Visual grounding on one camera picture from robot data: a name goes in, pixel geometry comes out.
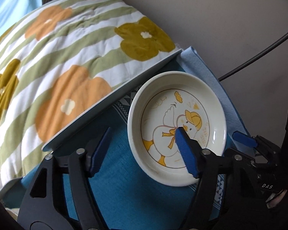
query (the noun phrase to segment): yellow cloud drawing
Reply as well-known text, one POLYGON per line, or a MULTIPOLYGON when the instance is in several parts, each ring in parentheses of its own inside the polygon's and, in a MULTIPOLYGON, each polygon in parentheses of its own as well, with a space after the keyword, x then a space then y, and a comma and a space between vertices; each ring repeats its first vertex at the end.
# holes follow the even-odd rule
POLYGON ((175 97, 176 97, 176 100, 179 102, 179 103, 182 103, 182 97, 180 96, 180 94, 176 91, 174 93, 175 97))

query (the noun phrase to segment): black cable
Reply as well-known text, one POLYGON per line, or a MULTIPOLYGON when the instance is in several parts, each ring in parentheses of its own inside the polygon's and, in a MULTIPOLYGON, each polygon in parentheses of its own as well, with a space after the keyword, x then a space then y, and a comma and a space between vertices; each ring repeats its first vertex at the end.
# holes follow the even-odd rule
POLYGON ((270 45, 269 47, 267 47, 265 50, 263 50, 262 52, 258 53, 256 56, 252 57, 251 59, 249 59, 248 61, 244 62, 242 65, 236 67, 235 69, 231 70, 230 72, 226 73, 225 75, 223 75, 222 77, 219 78, 219 81, 222 81, 224 79, 227 79, 228 77, 230 77, 231 75, 234 75, 235 73, 237 73, 238 71, 241 71, 243 68, 249 66, 250 64, 254 63, 256 60, 259 60, 261 57, 265 56, 267 53, 271 52, 273 49, 275 49, 276 47, 278 47, 280 44, 282 44, 284 41, 286 41, 288 39, 288 33, 286 33, 283 37, 281 37, 280 39, 278 39, 277 41, 275 41, 272 45, 270 45))

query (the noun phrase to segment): yellow triangle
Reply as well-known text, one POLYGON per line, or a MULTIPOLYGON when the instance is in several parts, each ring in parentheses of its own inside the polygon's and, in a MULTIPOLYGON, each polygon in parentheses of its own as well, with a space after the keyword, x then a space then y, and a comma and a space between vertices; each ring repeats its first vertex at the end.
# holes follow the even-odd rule
POLYGON ((199 110, 199 107, 198 107, 198 105, 195 103, 195 105, 193 106, 193 109, 195 109, 195 110, 199 110))

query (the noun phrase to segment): shallow dish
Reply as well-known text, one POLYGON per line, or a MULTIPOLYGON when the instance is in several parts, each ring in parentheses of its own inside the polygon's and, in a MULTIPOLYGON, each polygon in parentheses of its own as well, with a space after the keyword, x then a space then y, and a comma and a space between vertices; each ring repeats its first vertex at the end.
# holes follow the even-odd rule
POLYGON ((223 154, 226 120, 211 88, 188 73, 161 73, 134 97, 128 117, 129 144, 135 160, 152 179, 187 186, 197 179, 187 172, 175 143, 177 127, 183 127, 202 148, 223 154))

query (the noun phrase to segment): white wall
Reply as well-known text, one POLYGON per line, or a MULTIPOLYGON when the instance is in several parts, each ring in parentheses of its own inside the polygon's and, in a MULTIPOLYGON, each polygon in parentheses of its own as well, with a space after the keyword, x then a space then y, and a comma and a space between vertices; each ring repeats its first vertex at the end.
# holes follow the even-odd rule
MULTIPOLYGON (((124 0, 217 77, 288 31, 288 0, 124 0)), ((222 82, 252 135, 281 145, 288 112, 288 41, 222 82)))

